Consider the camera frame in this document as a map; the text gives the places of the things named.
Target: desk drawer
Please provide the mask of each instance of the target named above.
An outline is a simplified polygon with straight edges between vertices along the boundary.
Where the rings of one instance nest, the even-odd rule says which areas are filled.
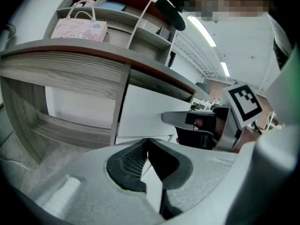
[[[151,137],[176,134],[173,126],[161,121],[164,112],[188,111],[190,103],[129,85],[124,100],[118,136]]]

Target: blue book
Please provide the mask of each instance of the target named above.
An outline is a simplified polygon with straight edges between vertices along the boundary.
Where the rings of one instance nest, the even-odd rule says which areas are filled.
[[[110,10],[122,11],[126,7],[125,4],[119,2],[105,2],[99,6],[99,8],[105,8]]]

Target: brown wall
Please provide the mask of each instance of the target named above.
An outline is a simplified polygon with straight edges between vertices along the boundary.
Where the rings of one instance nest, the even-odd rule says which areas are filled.
[[[216,82],[213,80],[204,80],[204,84],[207,84],[209,86],[211,86],[211,90],[210,90],[210,96],[212,98],[215,98],[216,100],[218,98],[220,98],[222,100],[222,90],[223,88],[226,88],[228,86],[230,86],[227,83],[223,83],[223,82]],[[260,119],[257,121],[257,125],[260,128],[264,128],[264,125],[266,123],[266,120],[268,118],[269,112],[272,112],[273,109],[271,107],[271,105],[269,104],[268,100],[262,96],[257,95],[259,101],[261,102],[262,105],[262,116],[260,117]]]

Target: white cable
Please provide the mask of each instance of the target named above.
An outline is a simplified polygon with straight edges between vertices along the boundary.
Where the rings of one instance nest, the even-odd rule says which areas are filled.
[[[24,166],[23,164],[18,163],[18,162],[16,162],[16,161],[13,161],[13,160],[5,160],[5,159],[3,159],[3,158],[1,158],[1,157],[0,157],[0,159],[1,159],[2,161],[4,161],[4,162],[18,164],[18,165],[22,166],[23,168],[25,168],[25,169],[27,169],[27,170],[29,170],[29,171],[32,170],[32,169],[34,168],[34,165],[35,165],[35,163],[36,163],[36,162],[34,161],[33,166],[32,166],[32,168],[30,169],[30,168],[28,168],[28,167]]]

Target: pink bag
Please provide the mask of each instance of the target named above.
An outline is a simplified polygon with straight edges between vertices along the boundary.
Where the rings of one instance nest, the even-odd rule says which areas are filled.
[[[77,4],[81,2],[89,2],[92,9],[92,16],[84,11],[79,11],[74,18],[70,18],[71,13]],[[79,13],[87,14],[91,20],[77,18]],[[51,38],[82,38],[92,41],[103,42],[107,33],[106,22],[96,21],[95,10],[89,0],[80,0],[72,6],[66,18],[61,18],[51,35]]]

